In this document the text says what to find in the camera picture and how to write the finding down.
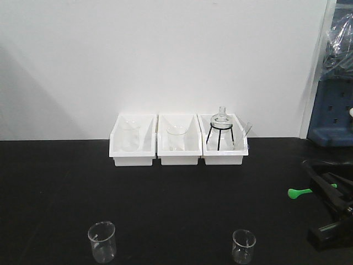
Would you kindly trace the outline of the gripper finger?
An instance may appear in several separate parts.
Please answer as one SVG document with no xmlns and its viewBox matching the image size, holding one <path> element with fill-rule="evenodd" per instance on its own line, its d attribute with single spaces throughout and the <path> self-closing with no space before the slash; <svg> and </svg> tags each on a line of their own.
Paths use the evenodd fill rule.
<svg viewBox="0 0 353 265">
<path fill-rule="evenodd" d="M 307 241 L 317 251 L 352 247 L 352 218 L 309 229 Z"/>
<path fill-rule="evenodd" d="M 332 172 L 311 172 L 309 187 L 337 220 L 352 217 L 352 180 Z"/>
</svg>

